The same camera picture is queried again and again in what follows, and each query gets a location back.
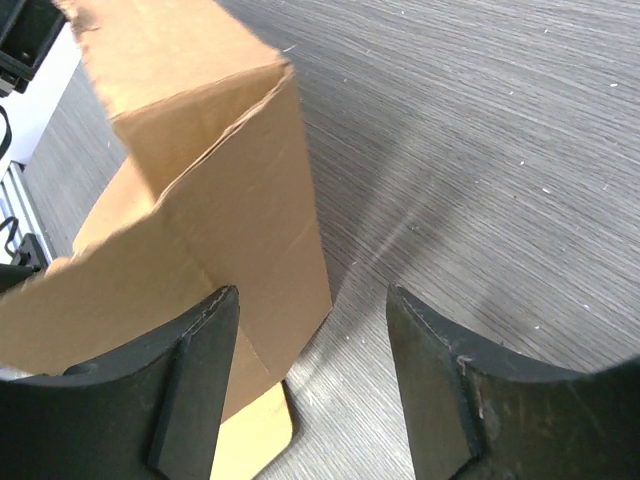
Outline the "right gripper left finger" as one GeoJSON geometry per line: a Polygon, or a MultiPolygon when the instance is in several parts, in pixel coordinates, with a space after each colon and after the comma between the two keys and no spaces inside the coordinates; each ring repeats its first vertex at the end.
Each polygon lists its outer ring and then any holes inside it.
{"type": "Polygon", "coordinates": [[[3,380],[2,478],[209,478],[238,320],[222,287],[61,375],[3,380]]]}

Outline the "aluminium front frame rail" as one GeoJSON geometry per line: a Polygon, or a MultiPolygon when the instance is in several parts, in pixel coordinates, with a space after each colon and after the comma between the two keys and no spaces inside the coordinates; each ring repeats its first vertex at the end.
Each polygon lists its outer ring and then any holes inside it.
{"type": "Polygon", "coordinates": [[[9,162],[1,175],[1,263],[46,270],[55,257],[24,179],[9,162]]]}

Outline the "brown cardboard box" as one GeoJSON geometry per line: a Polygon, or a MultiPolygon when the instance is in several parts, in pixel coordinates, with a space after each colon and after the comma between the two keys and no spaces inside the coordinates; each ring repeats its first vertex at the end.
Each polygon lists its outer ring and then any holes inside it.
{"type": "Polygon", "coordinates": [[[294,66],[213,1],[63,8],[128,155],[72,255],[3,294],[2,381],[61,375],[234,286],[207,479],[253,479],[292,439],[282,383],[332,307],[294,66]]]}

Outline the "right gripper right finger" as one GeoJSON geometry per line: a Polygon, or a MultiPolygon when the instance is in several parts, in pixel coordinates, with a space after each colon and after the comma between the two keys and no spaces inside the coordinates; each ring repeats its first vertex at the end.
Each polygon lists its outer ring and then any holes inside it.
{"type": "Polygon", "coordinates": [[[415,477],[635,479],[639,361],[535,360],[393,285],[386,320],[415,477]]]}

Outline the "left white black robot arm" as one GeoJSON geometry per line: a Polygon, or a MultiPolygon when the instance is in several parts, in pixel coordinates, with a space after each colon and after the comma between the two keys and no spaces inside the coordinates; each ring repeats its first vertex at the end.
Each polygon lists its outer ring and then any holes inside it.
{"type": "Polygon", "coordinates": [[[1,0],[1,97],[24,93],[67,19],[49,0],[1,0]]]}

